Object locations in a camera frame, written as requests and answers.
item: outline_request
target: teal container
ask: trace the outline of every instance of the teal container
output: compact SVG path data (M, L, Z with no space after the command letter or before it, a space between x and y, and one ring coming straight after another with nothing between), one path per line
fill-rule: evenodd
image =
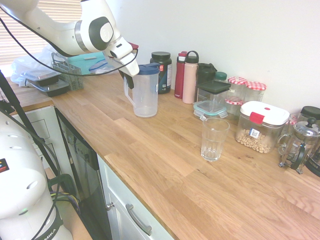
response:
M68 57L68 63L81 69L81 74L90 74L89 68L97 62L104 60L105 56L102 52L93 52L81 54L78 56Z

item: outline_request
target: gingham lid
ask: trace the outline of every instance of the gingham lid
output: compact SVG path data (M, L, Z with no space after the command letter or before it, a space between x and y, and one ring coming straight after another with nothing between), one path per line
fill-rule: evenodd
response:
M226 102L227 104L231 104L231 105L242 105L242 104L244 104L243 101L230 101L230 100L228 100L228 99L226 99L225 102Z
M244 77L241 76L232 76L228 78L228 82L231 84L244 85L248 81Z
M248 81L245 85L248 89L252 90L264 91L267 89L267 85L258 81Z

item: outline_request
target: dishwasher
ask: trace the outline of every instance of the dishwasher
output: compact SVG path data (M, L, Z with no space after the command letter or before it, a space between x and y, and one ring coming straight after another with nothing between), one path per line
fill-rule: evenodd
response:
M56 108L72 169L80 218L93 240L112 240L97 153Z

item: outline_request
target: window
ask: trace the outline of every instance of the window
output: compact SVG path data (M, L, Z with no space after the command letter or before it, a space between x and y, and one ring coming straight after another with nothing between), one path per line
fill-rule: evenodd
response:
M37 6L57 22L73 22L81 17L80 0L40 0ZM12 34L30 53L39 53L48 44L1 10L0 17ZM0 24L0 65L11 64L14 59L24 55L27 55L25 51Z

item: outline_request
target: cabinet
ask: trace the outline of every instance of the cabinet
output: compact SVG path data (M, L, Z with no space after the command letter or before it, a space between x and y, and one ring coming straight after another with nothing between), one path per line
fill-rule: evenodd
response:
M55 108L53 106L47 106L36 110L27 111L25 114L30 120L34 130L39 135L39 137L43 138L45 140L45 143L55 153L60 164L62 173L69 174L73 178L72 169L69 163L69 158L65 148L65 144L61 135ZM20 117L17 114L13 115L13 117L20 123L22 123ZM34 146L38 155L40 157L43 157L38 146L34 142L32 143L32 145ZM45 158L43 158L42 160L44 169L49 168L49 165Z
M171 235L99 156L98 162L105 201L107 204L113 204L108 211L112 239L173 240Z

